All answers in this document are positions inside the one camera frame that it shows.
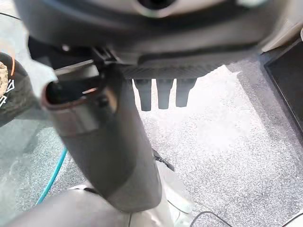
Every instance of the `wire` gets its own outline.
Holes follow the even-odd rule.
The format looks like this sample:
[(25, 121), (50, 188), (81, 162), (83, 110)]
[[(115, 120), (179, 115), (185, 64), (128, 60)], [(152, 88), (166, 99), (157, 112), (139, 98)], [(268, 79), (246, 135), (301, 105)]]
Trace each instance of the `wire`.
[(199, 213), (194, 220), (191, 222), (189, 227), (193, 227), (194, 223), (197, 221), (197, 219), (203, 215), (203, 214), (212, 214), (214, 215), (216, 218), (218, 218), (220, 221), (222, 221), (224, 224), (228, 225), (229, 227), (232, 227), (230, 224), (228, 224), (225, 220), (223, 220), (222, 218), (220, 218), (218, 215), (216, 215), (215, 213), (211, 212), (211, 211), (202, 211), (201, 213)]
[(7, 17), (11, 17), (11, 18), (14, 18), (14, 19), (16, 19), (16, 20), (21, 20), (20, 18), (17, 18), (17, 17), (15, 17), (15, 16), (13, 16), (13, 15), (6, 14), (6, 13), (0, 13), (0, 15), (4, 15), (4, 16), (7, 16)]
[(51, 179), (49, 180), (49, 182), (47, 183), (47, 186), (46, 188), (44, 189), (44, 191), (42, 192), (42, 194), (40, 195), (40, 198), (38, 199), (38, 201), (36, 202), (36, 205), (40, 204), (46, 197), (46, 195), (48, 194), (48, 192), (50, 191), (60, 169), (61, 169), (61, 166), (62, 166), (62, 163), (65, 159), (65, 156), (66, 156), (66, 153), (67, 153), (67, 148), (64, 147), (62, 153), (61, 153), (61, 156), (60, 156), (60, 159), (58, 161), (58, 164), (55, 168), (55, 171), (53, 172), (53, 175), (51, 177)]

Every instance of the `gray carpet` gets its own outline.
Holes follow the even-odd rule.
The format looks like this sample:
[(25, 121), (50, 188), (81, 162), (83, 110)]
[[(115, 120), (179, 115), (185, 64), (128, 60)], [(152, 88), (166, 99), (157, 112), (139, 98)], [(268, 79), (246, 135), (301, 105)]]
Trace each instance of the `gray carpet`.
[[(16, 48), (39, 94), (51, 70), (30, 61), (19, 22), (0, 17), (0, 23), (6, 25), (0, 40)], [(279, 227), (303, 207), (302, 146), (256, 57), (198, 79), (187, 108), (175, 107), (175, 88), (169, 110), (158, 110), (153, 83), (152, 111), (140, 115), (153, 147), (185, 183), (195, 214), (211, 210), (235, 227)], [(0, 147), (1, 225), (34, 205), (62, 144), (47, 121), (15, 119), (0, 128)], [(50, 195), (83, 179), (67, 156)], [(195, 226), (223, 225), (204, 216)]]

